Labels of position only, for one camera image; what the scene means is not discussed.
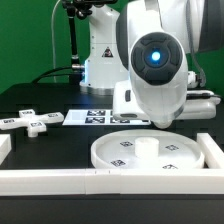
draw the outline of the table surface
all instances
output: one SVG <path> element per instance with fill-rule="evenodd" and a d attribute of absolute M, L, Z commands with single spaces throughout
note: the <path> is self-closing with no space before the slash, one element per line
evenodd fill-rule
<path fill-rule="evenodd" d="M 37 114 L 69 109 L 111 109 L 112 96 L 81 93 L 69 84 L 18 84 L 0 95 L 0 119 L 18 117 L 18 111 Z M 211 120 L 174 121 L 166 130 L 196 139 L 209 133 L 224 149 L 224 104 Z M 90 168 L 90 147 L 99 137 L 145 126 L 47 125 L 47 132 L 28 138 L 25 128 L 9 133 L 12 151 L 0 166 L 11 169 Z M 223 195 L 71 195 L 0 197 L 0 223 L 222 223 Z"/>

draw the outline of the black cable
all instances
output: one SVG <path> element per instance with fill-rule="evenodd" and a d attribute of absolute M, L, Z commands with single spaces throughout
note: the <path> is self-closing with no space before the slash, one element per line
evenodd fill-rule
<path fill-rule="evenodd" d="M 72 58 L 71 63 L 72 64 L 79 64 L 79 56 L 78 56 L 78 50 L 77 50 L 77 41 L 76 41 L 76 26 L 75 26 L 75 20 L 74 17 L 69 17 L 69 27 L 70 27 L 70 41 L 71 41 L 71 50 L 72 50 Z"/>
<path fill-rule="evenodd" d="M 80 72 L 77 72 L 77 73 L 69 73 L 69 74 L 49 74 L 49 75 L 45 75 L 45 76 L 42 76 L 42 77 L 39 77 L 39 78 L 36 78 L 35 79 L 35 84 L 37 84 L 38 83 L 38 81 L 40 81 L 41 79 L 43 79 L 43 78 L 48 78 L 48 77 L 55 77 L 55 76 L 57 76 L 57 77 L 59 77 L 59 76 L 75 76 L 75 75 L 80 75 Z"/>
<path fill-rule="evenodd" d="M 41 74 L 40 76 L 38 76 L 37 78 L 35 78 L 32 83 L 38 83 L 38 81 L 40 79 L 42 79 L 43 77 L 47 77 L 49 74 L 52 74 L 53 72 L 58 72 L 58 71 L 62 71 L 62 70 L 67 70 L 67 69 L 72 69 L 71 66 L 66 66 L 66 67 L 59 67 L 59 68 L 54 68 L 51 69 L 49 71 L 44 72 L 43 74 Z"/>
<path fill-rule="evenodd" d="M 187 94 L 187 100 L 200 100 L 200 99 L 210 99 L 212 97 L 217 97 L 222 100 L 222 96 L 220 95 L 211 95 L 209 93 L 190 93 Z"/>

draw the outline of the sticker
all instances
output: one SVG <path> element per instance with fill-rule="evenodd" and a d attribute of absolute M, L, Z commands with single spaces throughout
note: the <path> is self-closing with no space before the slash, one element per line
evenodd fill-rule
<path fill-rule="evenodd" d="M 89 110 L 87 112 L 87 116 L 105 116 L 106 111 L 105 110 Z"/>
<path fill-rule="evenodd" d="M 120 144 L 124 147 L 129 147 L 133 145 L 131 142 L 121 142 Z"/>
<path fill-rule="evenodd" d="M 115 120 L 113 117 L 110 118 L 110 123 L 115 124 L 115 123 L 121 123 L 121 124 L 127 124 L 130 123 L 128 120 Z"/>
<path fill-rule="evenodd" d="M 23 114 L 33 114 L 33 111 L 27 110 L 27 111 L 23 111 Z"/>
<path fill-rule="evenodd" d="M 167 166 L 164 166 L 163 169 L 178 169 L 176 166 L 170 164 L 170 165 L 167 165 Z"/>
<path fill-rule="evenodd" d="M 87 117 L 85 120 L 86 124 L 103 124 L 105 123 L 104 117 Z"/>
<path fill-rule="evenodd" d="M 32 127 L 40 127 L 40 126 L 42 126 L 42 123 L 41 122 L 36 122 L 36 123 L 30 123 L 30 125 Z"/>
<path fill-rule="evenodd" d="M 15 120 L 14 120 L 14 119 L 7 119 L 7 120 L 3 120 L 3 122 L 4 122 L 5 124 L 10 124 L 10 123 L 14 123 Z"/>
<path fill-rule="evenodd" d="M 114 57 L 109 47 L 107 47 L 107 49 L 104 51 L 102 57 L 103 58 L 113 58 Z"/>
<path fill-rule="evenodd" d="M 58 117 L 58 114 L 48 114 L 48 117 Z"/>
<path fill-rule="evenodd" d="M 170 151 L 174 151 L 174 150 L 177 150 L 179 149 L 177 146 L 175 145 L 169 145 L 169 146 L 166 146 L 165 148 L 169 149 Z"/>
<path fill-rule="evenodd" d="M 123 162 L 122 160 L 112 161 L 111 163 L 116 167 L 125 165 L 125 162 Z"/>

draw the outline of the white plastic part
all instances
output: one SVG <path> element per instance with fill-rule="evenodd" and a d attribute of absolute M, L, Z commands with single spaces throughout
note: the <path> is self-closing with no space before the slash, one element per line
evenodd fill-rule
<path fill-rule="evenodd" d="M 205 162 L 209 168 L 224 169 L 224 153 L 207 133 L 197 135 L 197 142 L 205 154 Z"/>
<path fill-rule="evenodd" d="M 42 121 L 30 121 L 28 124 L 28 137 L 35 138 L 39 132 L 47 131 L 46 125 Z"/>
<path fill-rule="evenodd" d="M 196 79 L 197 75 L 193 71 L 188 72 L 188 85 L 187 88 L 193 89 L 198 86 L 198 81 Z"/>
<path fill-rule="evenodd" d="M 149 148 L 152 143 L 145 143 L 146 138 L 154 138 L 156 146 Z M 194 169 L 204 166 L 204 155 L 198 143 L 181 135 L 128 130 L 97 139 L 91 147 L 91 161 L 97 169 Z"/>
<path fill-rule="evenodd" d="M 59 112 L 35 115 L 35 111 L 32 109 L 19 111 L 19 116 L 20 118 L 0 120 L 0 129 L 8 130 L 27 127 L 28 136 L 33 138 L 37 137 L 39 132 L 45 132 L 47 130 L 45 123 L 58 123 L 64 120 L 64 116 Z"/>
<path fill-rule="evenodd" d="M 152 137 L 140 137 L 135 139 L 135 155 L 143 160 L 158 160 L 159 140 Z"/>
<path fill-rule="evenodd" d="M 205 169 L 0 170 L 0 196 L 71 194 L 224 194 L 222 150 L 208 134 L 198 134 Z"/>
<path fill-rule="evenodd" d="M 130 101 L 125 100 L 126 91 L 131 91 Z M 130 80 L 117 82 L 113 96 L 113 116 L 118 120 L 149 120 L 149 116 L 138 106 Z"/>
<path fill-rule="evenodd" d="M 187 0 L 159 0 L 161 23 L 163 29 L 173 34 L 181 42 L 184 51 L 190 53 L 186 26 L 186 2 Z M 199 48 L 202 18 L 204 12 L 204 0 L 191 0 L 192 35 L 195 52 Z"/>
<path fill-rule="evenodd" d="M 160 11 L 153 8 L 147 10 L 144 0 L 133 1 L 127 6 L 127 29 L 129 49 L 129 73 L 133 92 L 138 106 L 144 111 L 150 120 L 156 123 L 170 123 L 178 116 L 184 107 L 187 93 L 188 68 L 185 52 L 175 35 L 166 32 L 161 25 Z M 136 43 L 150 34 L 170 36 L 179 46 L 182 57 L 180 66 L 175 71 L 174 77 L 164 85 L 151 85 L 134 69 L 132 60 Z"/>
<path fill-rule="evenodd" d="M 11 151 L 10 135 L 0 135 L 0 164 L 4 161 L 6 156 Z"/>
<path fill-rule="evenodd" d="M 107 5 L 92 8 L 90 21 L 90 56 L 85 61 L 81 91 L 113 95 L 116 82 L 127 80 L 128 71 L 121 63 L 116 42 L 119 13 Z"/>
<path fill-rule="evenodd" d="M 130 101 L 125 100 L 125 92 L 131 91 Z M 214 95 L 213 92 L 208 90 L 191 90 L 187 91 L 187 94 L 210 94 Z M 211 119 L 216 116 L 216 105 L 221 102 L 218 97 L 211 97 L 209 99 L 197 99 L 187 100 L 184 105 L 183 112 L 176 118 L 176 120 L 187 120 L 187 119 Z M 150 120 L 149 115 L 144 113 L 143 110 L 138 106 L 134 92 L 132 91 L 130 81 L 119 82 L 115 86 L 114 97 L 113 97 L 113 116 L 116 119 L 127 119 L 131 120 L 132 117 L 125 115 L 134 114 L 135 119 Z M 171 122 L 156 124 L 157 127 L 163 129 L 169 127 Z"/>

